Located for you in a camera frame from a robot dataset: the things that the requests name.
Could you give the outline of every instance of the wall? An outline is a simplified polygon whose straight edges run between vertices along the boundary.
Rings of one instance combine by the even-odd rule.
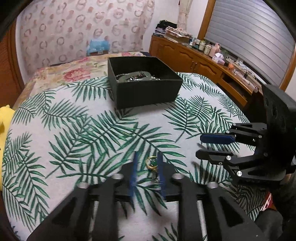
[[[187,31],[194,37],[198,36],[208,0],[193,0],[188,15]]]
[[[286,89],[286,93],[296,101],[296,70],[291,78],[291,81]]]
[[[188,27],[187,30],[194,37],[198,35],[204,14],[207,6],[208,0],[193,0],[191,10],[188,16]],[[151,36],[154,33],[156,25],[160,20],[167,20],[173,23],[177,23],[178,14],[179,14],[179,0],[155,0],[155,10],[152,21],[147,28],[144,37],[143,37],[143,51],[148,52],[150,47]],[[17,30],[16,30],[16,39],[20,39],[20,19],[22,13],[17,18]],[[24,83],[29,80],[29,76],[25,71],[25,65],[23,62],[22,51],[20,48],[20,42],[16,42],[17,46],[17,57],[19,62],[20,71]]]
[[[205,14],[208,0],[193,0],[188,15],[187,31],[197,37]],[[151,36],[160,20],[177,23],[179,15],[179,0],[155,0],[155,10],[149,28],[143,39],[143,50],[149,52]]]
[[[179,0],[155,0],[155,9],[152,21],[143,37],[143,51],[149,52],[151,36],[160,20],[177,23],[179,15]]]

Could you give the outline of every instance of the bed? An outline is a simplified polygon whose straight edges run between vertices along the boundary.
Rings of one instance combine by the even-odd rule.
[[[177,203],[165,203],[148,176],[145,159],[164,160],[192,181],[216,181],[255,220],[265,198],[261,188],[234,186],[222,166],[199,160],[201,148],[251,155],[251,146],[207,146],[203,132],[223,132],[248,122],[208,78],[178,73],[183,84],[174,103],[117,110],[107,77],[107,58],[91,56],[38,70],[14,106],[3,158],[3,199],[11,226],[26,240],[79,182],[104,181],[139,151],[134,208],[120,203],[120,240],[176,240]]]

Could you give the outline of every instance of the screw head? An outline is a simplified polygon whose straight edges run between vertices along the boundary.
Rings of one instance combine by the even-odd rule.
[[[184,175],[182,175],[181,173],[175,173],[172,175],[173,179],[183,179]]]
[[[112,178],[115,179],[115,180],[121,180],[121,179],[123,179],[123,174],[115,173],[115,174],[112,175]]]
[[[89,187],[89,184],[85,183],[85,182],[80,182],[77,184],[77,187],[79,187],[81,189],[87,189]]]
[[[211,189],[214,189],[214,188],[217,188],[219,185],[218,185],[218,183],[216,183],[216,182],[209,182],[208,184],[207,184],[207,187],[208,188],[211,188]]]

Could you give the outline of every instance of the wooden door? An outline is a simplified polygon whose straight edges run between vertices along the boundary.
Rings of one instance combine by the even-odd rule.
[[[176,57],[178,56],[177,44],[166,40],[159,43],[159,51],[157,57],[168,65],[173,71],[176,68]]]
[[[222,75],[222,70],[202,58],[197,58],[194,73],[201,74],[217,84]]]
[[[192,73],[196,64],[196,55],[183,47],[178,50],[178,56],[175,57],[176,72]]]
[[[15,25],[16,21],[0,42],[0,107],[10,105],[12,108],[24,89],[17,62]]]
[[[160,49],[160,40],[153,37],[151,39],[151,43],[150,43],[150,49],[149,49],[149,53],[151,56],[153,57],[157,57],[158,53],[159,53],[159,49]]]

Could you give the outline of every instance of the patterned curtain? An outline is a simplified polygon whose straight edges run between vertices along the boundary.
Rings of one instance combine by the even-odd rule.
[[[180,0],[180,10],[177,27],[187,29],[187,19],[193,0]]]
[[[155,0],[35,0],[22,13],[20,41],[27,73],[86,56],[91,39],[111,53],[142,50]]]

